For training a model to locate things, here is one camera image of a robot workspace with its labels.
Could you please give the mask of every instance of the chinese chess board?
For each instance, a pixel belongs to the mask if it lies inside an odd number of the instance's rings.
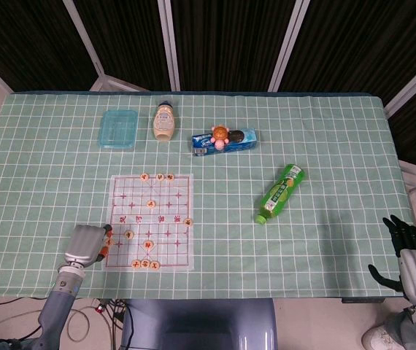
[[[104,268],[111,271],[193,268],[191,175],[113,176]]]

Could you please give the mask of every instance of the table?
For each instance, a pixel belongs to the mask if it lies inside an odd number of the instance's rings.
[[[154,139],[170,101],[169,143]],[[139,113],[131,151],[100,149],[108,109]],[[255,149],[194,157],[190,137],[223,123],[257,130]],[[278,216],[253,218],[288,163],[307,177]],[[25,93],[0,112],[0,295],[45,296],[77,223],[103,225],[112,175],[193,174],[194,261],[188,272],[87,269],[82,297],[391,296],[367,264],[398,276],[382,217],[412,213],[382,108],[372,96]]]

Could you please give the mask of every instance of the shoe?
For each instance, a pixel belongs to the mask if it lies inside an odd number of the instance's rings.
[[[390,337],[383,325],[365,332],[362,345],[365,350],[404,350],[403,346]]]

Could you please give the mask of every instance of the green plastic bottle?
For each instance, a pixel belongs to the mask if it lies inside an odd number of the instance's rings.
[[[304,170],[294,164],[287,164],[280,179],[262,198],[260,214],[256,216],[255,222],[264,224],[267,219],[277,216],[304,176]]]

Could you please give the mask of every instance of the toy figure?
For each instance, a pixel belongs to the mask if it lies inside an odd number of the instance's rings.
[[[222,151],[225,144],[229,143],[228,132],[229,128],[226,128],[224,125],[213,126],[211,128],[213,131],[213,136],[210,141],[215,144],[215,149]]]

